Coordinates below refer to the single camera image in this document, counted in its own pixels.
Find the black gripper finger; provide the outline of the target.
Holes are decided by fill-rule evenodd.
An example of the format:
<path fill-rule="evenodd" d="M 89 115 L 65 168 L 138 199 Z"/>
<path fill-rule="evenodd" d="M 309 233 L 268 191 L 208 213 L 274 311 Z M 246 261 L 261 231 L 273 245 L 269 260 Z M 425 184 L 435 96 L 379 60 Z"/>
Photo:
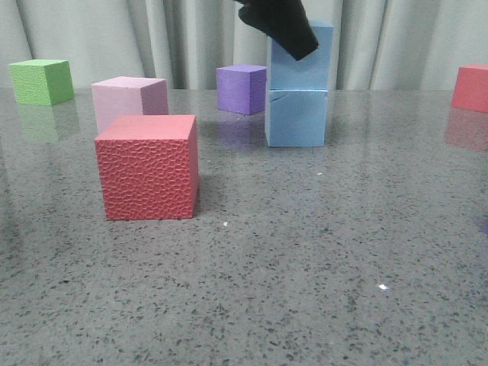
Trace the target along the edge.
<path fill-rule="evenodd" d="M 296 61 L 319 47 L 302 1 L 244 0 L 238 1 L 241 21 L 276 41 Z"/>

